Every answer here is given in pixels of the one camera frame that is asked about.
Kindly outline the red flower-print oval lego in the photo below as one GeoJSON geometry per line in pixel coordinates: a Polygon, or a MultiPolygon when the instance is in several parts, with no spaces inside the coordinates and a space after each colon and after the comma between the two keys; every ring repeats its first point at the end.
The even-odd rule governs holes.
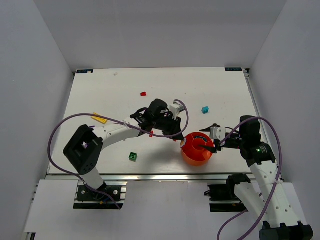
{"type": "Polygon", "coordinates": [[[181,142],[180,142],[180,148],[183,148],[187,143],[187,139],[184,138],[181,142]]]}

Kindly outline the orange divided round container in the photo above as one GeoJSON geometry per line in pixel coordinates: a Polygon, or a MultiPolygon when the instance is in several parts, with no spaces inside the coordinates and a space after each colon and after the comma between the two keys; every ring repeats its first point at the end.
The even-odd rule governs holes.
{"type": "Polygon", "coordinates": [[[200,148],[199,145],[214,147],[214,143],[210,137],[202,132],[192,132],[185,138],[187,139],[187,142],[184,147],[180,148],[183,160],[194,167],[203,166],[208,163],[213,154],[203,148],[200,148]],[[205,137],[206,142],[199,138],[195,139],[195,136],[205,137]]]}

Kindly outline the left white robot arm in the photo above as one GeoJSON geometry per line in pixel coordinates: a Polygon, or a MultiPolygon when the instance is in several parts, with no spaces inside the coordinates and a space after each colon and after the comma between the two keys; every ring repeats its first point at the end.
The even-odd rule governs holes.
{"type": "Polygon", "coordinates": [[[123,121],[114,120],[102,127],[81,125],[63,149],[64,156],[75,168],[87,188],[97,193],[105,192],[107,186],[97,170],[101,152],[118,142],[152,135],[153,130],[162,132],[160,137],[172,140],[184,139],[181,112],[187,108],[180,100],[168,105],[155,99],[149,107],[138,109],[123,121]]]}

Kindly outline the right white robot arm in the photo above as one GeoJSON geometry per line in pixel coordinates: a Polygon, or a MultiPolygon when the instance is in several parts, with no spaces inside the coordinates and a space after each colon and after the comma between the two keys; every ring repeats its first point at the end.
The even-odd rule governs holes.
{"type": "Polygon", "coordinates": [[[277,146],[276,157],[270,145],[261,140],[261,121],[270,124],[263,117],[244,115],[230,132],[216,123],[204,129],[213,140],[213,146],[205,149],[213,154],[224,148],[239,149],[259,186],[260,194],[257,194],[244,173],[230,175],[226,181],[229,195],[238,198],[246,211],[256,218],[240,239],[244,240],[258,229],[260,240],[311,240],[314,237],[312,227],[303,224],[296,215],[280,180],[281,145],[277,146]]]}

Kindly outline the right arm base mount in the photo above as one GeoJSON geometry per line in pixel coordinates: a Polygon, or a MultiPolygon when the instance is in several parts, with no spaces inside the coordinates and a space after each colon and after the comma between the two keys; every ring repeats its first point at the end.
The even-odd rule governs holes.
{"type": "Polygon", "coordinates": [[[204,196],[209,198],[211,213],[240,213],[247,210],[242,201],[230,193],[226,184],[208,185],[204,196]]]}

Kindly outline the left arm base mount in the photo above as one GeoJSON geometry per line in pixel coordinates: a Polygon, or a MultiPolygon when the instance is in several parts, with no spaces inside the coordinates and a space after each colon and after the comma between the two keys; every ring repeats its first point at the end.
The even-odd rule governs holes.
{"type": "Polygon", "coordinates": [[[125,202],[127,183],[126,182],[106,182],[104,192],[109,196],[90,190],[82,182],[76,187],[76,193],[73,202],[75,210],[120,210],[125,202]]]}

